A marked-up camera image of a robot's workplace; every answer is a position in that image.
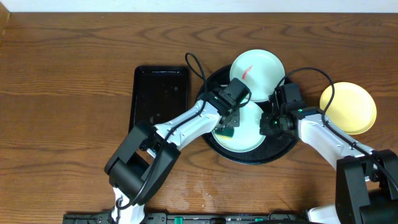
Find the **green yellow sponge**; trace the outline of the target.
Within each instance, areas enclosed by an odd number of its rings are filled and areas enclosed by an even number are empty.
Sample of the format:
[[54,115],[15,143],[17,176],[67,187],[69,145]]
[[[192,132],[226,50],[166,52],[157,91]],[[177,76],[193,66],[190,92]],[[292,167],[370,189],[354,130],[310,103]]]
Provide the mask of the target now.
[[234,128],[217,128],[214,133],[222,138],[232,138],[234,135]]

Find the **light green plate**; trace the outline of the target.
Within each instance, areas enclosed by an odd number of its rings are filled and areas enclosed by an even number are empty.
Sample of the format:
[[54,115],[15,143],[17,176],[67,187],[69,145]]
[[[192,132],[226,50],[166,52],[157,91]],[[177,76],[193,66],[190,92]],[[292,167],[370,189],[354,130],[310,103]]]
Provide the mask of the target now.
[[248,152],[257,148],[265,140],[265,136],[259,134],[259,125],[263,110],[250,101],[239,109],[240,126],[234,128],[232,138],[222,138],[211,132],[215,141],[224,149],[231,152]]

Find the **yellow plate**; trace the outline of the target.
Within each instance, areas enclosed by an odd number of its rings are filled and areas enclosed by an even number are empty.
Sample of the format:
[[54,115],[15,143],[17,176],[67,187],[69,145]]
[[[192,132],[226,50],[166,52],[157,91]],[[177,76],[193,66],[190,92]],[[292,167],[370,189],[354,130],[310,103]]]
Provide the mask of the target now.
[[369,130],[377,117],[377,108],[372,96],[354,83],[339,82],[333,86],[335,94],[326,111],[328,118],[350,135]]

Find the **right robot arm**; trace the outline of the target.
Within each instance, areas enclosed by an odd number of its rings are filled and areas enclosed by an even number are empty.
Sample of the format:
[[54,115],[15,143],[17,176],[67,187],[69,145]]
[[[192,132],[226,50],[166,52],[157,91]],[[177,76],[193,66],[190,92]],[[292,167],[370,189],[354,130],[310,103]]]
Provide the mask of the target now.
[[263,113],[260,133],[292,134],[336,170],[335,203],[309,209],[309,223],[397,223],[396,153],[356,141],[327,121],[318,108]]

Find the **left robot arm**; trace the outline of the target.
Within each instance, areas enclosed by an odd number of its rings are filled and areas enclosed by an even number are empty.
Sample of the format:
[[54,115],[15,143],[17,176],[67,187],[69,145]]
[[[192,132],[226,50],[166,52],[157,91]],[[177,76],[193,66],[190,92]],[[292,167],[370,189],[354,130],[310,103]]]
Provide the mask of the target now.
[[104,167],[115,193],[112,223],[143,221],[144,205],[165,182],[180,151],[197,137],[228,122],[246,95],[211,91],[168,122],[137,123]]

